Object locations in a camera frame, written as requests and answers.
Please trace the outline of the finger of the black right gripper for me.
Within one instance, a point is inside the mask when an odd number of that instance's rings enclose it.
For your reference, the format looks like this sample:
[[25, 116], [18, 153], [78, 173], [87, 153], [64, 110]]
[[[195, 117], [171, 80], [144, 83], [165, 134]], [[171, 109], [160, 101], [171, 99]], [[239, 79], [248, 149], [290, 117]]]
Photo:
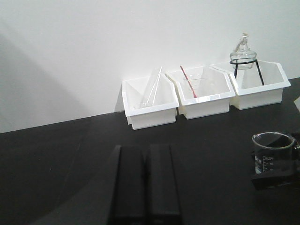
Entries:
[[251, 181], [257, 190], [276, 188], [280, 186], [300, 187], [300, 134], [289, 134], [295, 139], [295, 145], [292, 149], [292, 167], [286, 170], [277, 169], [273, 171], [254, 174]]

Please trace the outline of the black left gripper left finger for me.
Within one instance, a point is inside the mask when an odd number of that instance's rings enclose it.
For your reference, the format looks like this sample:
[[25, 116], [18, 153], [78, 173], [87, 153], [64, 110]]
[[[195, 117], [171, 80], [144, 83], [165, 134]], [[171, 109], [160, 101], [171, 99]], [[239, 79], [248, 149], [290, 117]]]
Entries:
[[145, 166], [138, 146], [120, 146], [110, 225], [146, 224]]

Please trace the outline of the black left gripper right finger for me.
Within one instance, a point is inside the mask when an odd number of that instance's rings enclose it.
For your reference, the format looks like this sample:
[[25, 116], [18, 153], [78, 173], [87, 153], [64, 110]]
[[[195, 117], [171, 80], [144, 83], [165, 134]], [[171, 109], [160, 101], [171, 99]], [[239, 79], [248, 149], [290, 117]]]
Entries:
[[181, 225], [180, 201], [169, 145], [150, 146], [146, 156], [146, 171], [148, 224]]

